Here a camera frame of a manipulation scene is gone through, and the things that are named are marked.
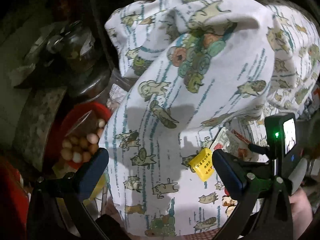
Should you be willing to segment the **person's right hand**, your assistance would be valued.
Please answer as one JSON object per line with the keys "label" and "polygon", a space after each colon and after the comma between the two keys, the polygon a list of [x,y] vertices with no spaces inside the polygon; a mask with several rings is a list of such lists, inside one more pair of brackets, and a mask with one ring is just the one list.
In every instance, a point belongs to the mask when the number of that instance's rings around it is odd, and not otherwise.
{"label": "person's right hand", "polygon": [[299,239],[313,220],[312,207],[301,187],[289,197],[289,201],[293,220],[293,239]]}

